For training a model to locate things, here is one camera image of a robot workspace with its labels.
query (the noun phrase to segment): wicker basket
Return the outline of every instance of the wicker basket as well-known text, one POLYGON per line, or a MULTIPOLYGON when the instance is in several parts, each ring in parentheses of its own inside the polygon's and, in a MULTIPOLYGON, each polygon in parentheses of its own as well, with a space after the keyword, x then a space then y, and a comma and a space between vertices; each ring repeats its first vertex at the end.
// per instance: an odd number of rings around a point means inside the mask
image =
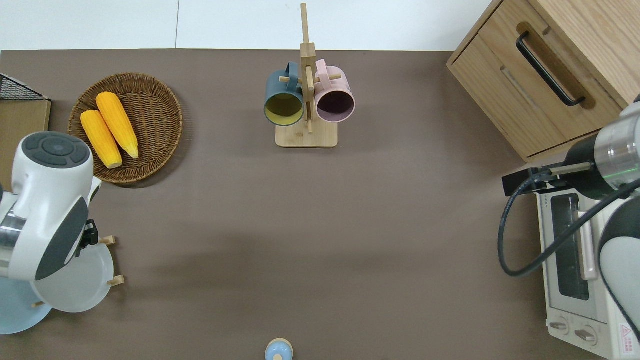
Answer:
POLYGON ((93 174, 114 184, 131 184, 155 174, 173 156, 182 136, 182 109, 165 84, 144 74, 116 74, 91 86, 77 101, 68 125, 69 135, 82 139, 93 152, 93 174), (97 110, 95 98, 101 92, 116 94, 129 116, 138 138, 139 157, 122 154, 122 166, 108 169, 87 138, 80 115, 97 110))

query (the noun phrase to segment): pink mug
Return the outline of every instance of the pink mug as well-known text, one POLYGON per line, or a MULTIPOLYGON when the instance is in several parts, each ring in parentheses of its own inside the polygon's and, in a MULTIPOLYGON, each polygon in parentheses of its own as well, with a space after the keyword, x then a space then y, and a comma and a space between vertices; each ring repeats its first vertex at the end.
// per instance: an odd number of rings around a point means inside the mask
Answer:
POLYGON ((328 122, 347 120, 353 114, 356 103, 344 71, 335 66, 326 66, 324 59, 318 60, 316 66, 316 77, 320 79, 320 82, 314 85, 318 116, 328 122), (330 79, 331 75, 337 74, 340 75, 339 79, 330 79))

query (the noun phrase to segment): brown table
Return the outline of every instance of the brown table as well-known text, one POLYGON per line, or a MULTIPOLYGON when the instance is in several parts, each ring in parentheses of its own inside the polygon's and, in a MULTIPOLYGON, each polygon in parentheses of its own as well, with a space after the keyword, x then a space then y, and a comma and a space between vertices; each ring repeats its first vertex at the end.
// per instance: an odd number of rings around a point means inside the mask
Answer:
MULTIPOLYGON (((356 112, 334 149, 283 149, 264 82, 297 51, 3 51, 0 71, 53 100, 143 72, 180 99, 176 156, 137 188, 107 184, 91 217, 118 274, 96 308, 0 337, 3 359, 594 359, 545 328, 541 270, 502 273, 500 177, 524 164, 449 74, 450 53, 318 51, 356 112)), ((509 262, 539 252, 532 197, 509 262)))

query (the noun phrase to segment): wooden cabinet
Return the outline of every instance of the wooden cabinet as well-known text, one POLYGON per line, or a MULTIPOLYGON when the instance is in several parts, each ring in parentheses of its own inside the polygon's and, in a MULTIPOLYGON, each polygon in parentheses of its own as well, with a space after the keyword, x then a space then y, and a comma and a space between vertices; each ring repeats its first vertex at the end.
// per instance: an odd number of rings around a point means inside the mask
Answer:
POLYGON ((640 94, 638 13, 640 0, 494 0, 447 66, 534 161, 596 133, 640 94))

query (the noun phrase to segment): toaster oven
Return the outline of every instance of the toaster oven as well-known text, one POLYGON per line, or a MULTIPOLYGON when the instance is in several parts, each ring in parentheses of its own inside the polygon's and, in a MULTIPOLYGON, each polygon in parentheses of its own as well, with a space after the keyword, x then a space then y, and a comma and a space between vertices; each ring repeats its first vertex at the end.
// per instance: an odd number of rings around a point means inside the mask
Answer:
MULTIPOLYGON (((574 189, 536 196, 543 250, 596 204, 574 189)), ((596 260, 600 235, 623 203, 606 207, 544 263, 547 327, 552 336, 604 358, 640 359, 638 340, 607 291, 596 260)))

